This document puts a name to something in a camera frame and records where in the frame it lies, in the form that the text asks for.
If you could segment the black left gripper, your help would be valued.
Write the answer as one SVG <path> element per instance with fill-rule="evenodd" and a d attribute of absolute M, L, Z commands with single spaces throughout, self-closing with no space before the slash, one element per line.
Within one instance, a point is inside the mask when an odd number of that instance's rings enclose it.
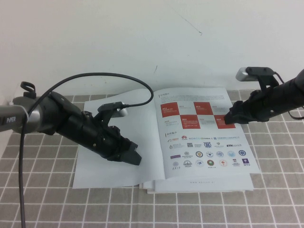
<path fill-rule="evenodd" d="M 119 128 L 108 125 L 115 114 L 116 111 L 100 111 L 93 116 L 83 111 L 79 144 L 109 161 L 139 166 L 142 157 L 136 151 L 138 145 L 122 137 Z"/>

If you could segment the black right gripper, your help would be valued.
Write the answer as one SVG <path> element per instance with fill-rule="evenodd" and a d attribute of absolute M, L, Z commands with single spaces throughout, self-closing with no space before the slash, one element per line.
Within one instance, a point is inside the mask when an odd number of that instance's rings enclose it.
<path fill-rule="evenodd" d="M 278 92 L 274 89 L 266 92 L 254 91 L 246 101 L 237 101 L 224 116 L 225 124 L 248 124 L 249 122 L 267 122 L 278 116 L 276 108 Z"/>

